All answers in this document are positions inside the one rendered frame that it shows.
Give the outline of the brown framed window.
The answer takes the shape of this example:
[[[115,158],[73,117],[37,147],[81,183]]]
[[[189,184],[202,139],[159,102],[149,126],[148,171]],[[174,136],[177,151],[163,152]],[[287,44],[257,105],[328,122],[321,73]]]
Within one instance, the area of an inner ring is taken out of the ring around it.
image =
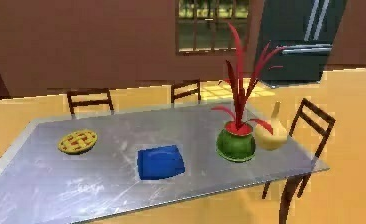
[[[251,0],[175,0],[178,54],[206,54],[235,49],[231,24],[246,45]]]

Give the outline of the yellow round jug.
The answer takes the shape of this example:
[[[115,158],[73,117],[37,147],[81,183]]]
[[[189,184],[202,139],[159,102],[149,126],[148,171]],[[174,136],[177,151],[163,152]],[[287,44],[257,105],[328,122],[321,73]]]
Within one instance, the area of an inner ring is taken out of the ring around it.
[[[278,119],[281,102],[277,101],[274,105],[271,117],[267,120],[267,123],[271,125],[273,133],[270,133],[261,125],[256,125],[254,129],[254,138],[256,144],[265,150],[275,150],[283,146],[287,142],[288,132],[287,129]]]

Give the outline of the yellow lattice pie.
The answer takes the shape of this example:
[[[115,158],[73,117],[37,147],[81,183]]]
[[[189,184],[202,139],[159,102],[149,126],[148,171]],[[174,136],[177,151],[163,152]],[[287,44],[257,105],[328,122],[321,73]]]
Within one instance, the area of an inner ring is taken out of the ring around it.
[[[94,131],[82,129],[63,136],[59,140],[57,148],[63,153],[77,155],[92,149],[97,140],[98,135]]]

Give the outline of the dark grey fridge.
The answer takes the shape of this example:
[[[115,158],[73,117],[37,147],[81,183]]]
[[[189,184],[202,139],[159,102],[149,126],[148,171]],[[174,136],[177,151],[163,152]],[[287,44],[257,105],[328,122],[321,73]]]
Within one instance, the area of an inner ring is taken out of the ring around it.
[[[319,0],[309,41],[304,41],[313,0],[265,0],[256,52],[261,53],[267,43],[270,51],[288,45],[331,44],[333,47],[346,3],[347,0],[330,0],[319,39],[313,40],[323,5],[323,0]],[[260,80],[271,88],[318,83],[330,52],[283,54],[281,51],[264,67]]]

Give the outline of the red plant in green pot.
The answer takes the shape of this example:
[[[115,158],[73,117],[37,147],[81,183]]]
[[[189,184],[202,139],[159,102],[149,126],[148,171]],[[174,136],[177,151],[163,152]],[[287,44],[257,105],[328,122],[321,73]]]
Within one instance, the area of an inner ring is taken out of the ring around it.
[[[231,117],[231,120],[224,124],[217,136],[216,152],[228,161],[242,163],[251,160],[255,155],[256,144],[251,122],[255,122],[269,134],[273,134],[272,125],[268,122],[259,118],[251,118],[244,121],[243,115],[247,101],[260,80],[262,70],[270,59],[285,50],[285,47],[275,47],[273,50],[268,51],[270,43],[266,44],[250,76],[248,88],[245,88],[243,82],[244,50],[242,41],[236,28],[230,22],[227,25],[234,39],[237,61],[236,67],[233,67],[230,61],[226,61],[228,78],[223,79],[223,82],[226,82],[231,87],[234,110],[231,111],[225,106],[212,107],[213,111],[223,111]]]

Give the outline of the dark brown wooden chair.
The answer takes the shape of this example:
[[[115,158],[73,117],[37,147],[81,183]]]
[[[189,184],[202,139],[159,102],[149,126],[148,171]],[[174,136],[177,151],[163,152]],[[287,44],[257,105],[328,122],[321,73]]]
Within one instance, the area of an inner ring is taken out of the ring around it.
[[[76,96],[87,96],[93,94],[105,94],[104,99],[89,99],[74,101],[73,97]],[[69,90],[66,93],[69,112],[72,116],[75,115],[76,107],[95,106],[106,104],[111,112],[114,112],[114,105],[111,97],[110,90],[108,88],[94,88],[94,89],[82,89],[82,90]]]
[[[182,89],[184,87],[188,87],[188,86],[192,86],[195,85],[195,88],[190,89],[190,90],[184,90],[180,93],[177,93],[178,89]],[[201,101],[202,97],[201,97],[201,82],[199,79],[194,79],[194,80],[185,80],[181,83],[175,83],[171,86],[170,89],[170,102],[172,104],[175,103],[175,101],[177,99],[181,99],[190,95],[196,95],[197,96],[197,100]]]
[[[316,151],[311,153],[298,143],[293,134],[299,120],[303,120],[321,137]],[[278,149],[264,150],[263,161],[268,164],[267,176],[263,178],[264,188],[262,198],[265,199],[273,182],[285,180],[286,185],[282,196],[292,199],[295,191],[297,197],[303,195],[304,189],[313,173],[326,171],[329,167],[319,160],[320,155],[334,127],[335,119],[317,107],[311,101],[303,98],[288,132],[287,142]]]

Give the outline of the blue square box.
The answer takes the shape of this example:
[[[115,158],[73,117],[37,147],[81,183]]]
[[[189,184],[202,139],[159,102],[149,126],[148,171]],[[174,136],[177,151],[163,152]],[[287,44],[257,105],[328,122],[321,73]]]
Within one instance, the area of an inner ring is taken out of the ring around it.
[[[160,180],[183,174],[185,164],[176,145],[142,149],[137,154],[141,180]]]

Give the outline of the grey metal dining table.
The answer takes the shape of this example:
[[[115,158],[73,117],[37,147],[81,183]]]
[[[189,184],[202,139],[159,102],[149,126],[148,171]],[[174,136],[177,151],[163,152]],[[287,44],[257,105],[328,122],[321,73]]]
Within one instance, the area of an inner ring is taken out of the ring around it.
[[[264,184],[264,150],[244,163],[216,152],[226,114],[211,102],[167,105],[37,119],[0,158],[0,224],[73,224],[95,218]],[[98,140],[89,151],[70,155],[59,140],[89,129]],[[141,149],[176,145],[186,171],[164,180],[141,180]]]

